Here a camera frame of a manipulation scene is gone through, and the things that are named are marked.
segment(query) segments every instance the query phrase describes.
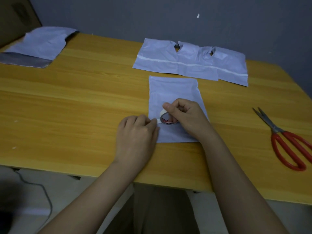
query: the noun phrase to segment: wooden table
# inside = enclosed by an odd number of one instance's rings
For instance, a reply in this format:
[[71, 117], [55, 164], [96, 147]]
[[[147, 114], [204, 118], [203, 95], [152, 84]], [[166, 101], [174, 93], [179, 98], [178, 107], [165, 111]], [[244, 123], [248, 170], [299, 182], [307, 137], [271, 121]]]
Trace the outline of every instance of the wooden table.
[[[99, 176], [120, 120], [148, 114], [149, 75], [183, 77], [133, 69], [141, 45], [78, 34], [45, 69], [0, 64], [0, 164]], [[282, 165], [252, 110], [312, 142], [312, 101], [279, 66], [247, 67], [249, 87], [197, 79], [209, 119], [265, 198], [312, 204], [312, 165], [301, 154], [306, 171]], [[157, 144], [136, 181], [212, 191], [199, 143]]]

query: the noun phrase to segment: person's right arm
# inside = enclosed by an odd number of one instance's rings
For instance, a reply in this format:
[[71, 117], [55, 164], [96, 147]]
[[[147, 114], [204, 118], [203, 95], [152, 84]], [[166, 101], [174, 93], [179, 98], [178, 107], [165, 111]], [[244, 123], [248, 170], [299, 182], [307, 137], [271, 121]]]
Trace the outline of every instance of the person's right arm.
[[240, 168], [198, 103], [177, 99], [163, 108], [203, 146], [213, 189], [230, 234], [287, 234], [274, 211]]

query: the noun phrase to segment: red handle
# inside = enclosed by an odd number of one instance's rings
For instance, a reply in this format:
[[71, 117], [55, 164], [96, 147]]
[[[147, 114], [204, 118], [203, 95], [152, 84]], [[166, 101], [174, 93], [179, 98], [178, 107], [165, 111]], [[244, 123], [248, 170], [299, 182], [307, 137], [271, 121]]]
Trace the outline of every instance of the red handle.
[[304, 147], [302, 147], [302, 145], [299, 144], [298, 141], [296, 141], [295, 139], [297, 139], [297, 140], [301, 141], [302, 143], [304, 143], [311, 150], [312, 150], [312, 144], [310, 144], [308, 141], [306, 141], [305, 139], [301, 138], [300, 136], [298, 136], [298, 135], [296, 135], [294, 133], [291, 133], [289, 131], [284, 131], [284, 132], [282, 132], [282, 134], [300, 151], [300, 153], [302, 153], [303, 156], [306, 157], [306, 159], [309, 162], [312, 162], [311, 154], [309, 154], [309, 152], [306, 151], [306, 149]]
[[[289, 163], [279, 152], [276, 141], [282, 146], [282, 148], [288, 153], [291, 159], [298, 165], [297, 167]], [[295, 171], [304, 171], [307, 167], [301, 161], [301, 159], [289, 148], [289, 146], [283, 141], [283, 139], [277, 134], [273, 133], [271, 136], [271, 142], [273, 146], [273, 150], [278, 157], [278, 159], [288, 168]]]

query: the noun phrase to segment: person's left hand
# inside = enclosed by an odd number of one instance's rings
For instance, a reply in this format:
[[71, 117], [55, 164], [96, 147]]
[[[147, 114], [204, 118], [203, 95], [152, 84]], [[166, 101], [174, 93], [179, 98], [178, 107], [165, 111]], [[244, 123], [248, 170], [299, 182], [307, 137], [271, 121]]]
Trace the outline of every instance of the person's left hand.
[[124, 118], [118, 126], [114, 162], [139, 173], [151, 158], [159, 127], [145, 115]]

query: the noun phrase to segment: roll of white tape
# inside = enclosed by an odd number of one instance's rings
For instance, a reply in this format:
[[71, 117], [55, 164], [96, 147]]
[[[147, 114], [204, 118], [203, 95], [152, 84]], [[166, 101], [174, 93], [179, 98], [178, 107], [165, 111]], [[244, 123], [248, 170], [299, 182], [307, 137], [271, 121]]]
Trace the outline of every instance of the roll of white tape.
[[169, 113], [163, 109], [161, 110], [160, 114], [159, 114], [159, 119], [157, 119], [157, 123], [162, 123], [162, 124], [165, 124], [165, 125], [173, 125], [177, 122], [169, 122]]

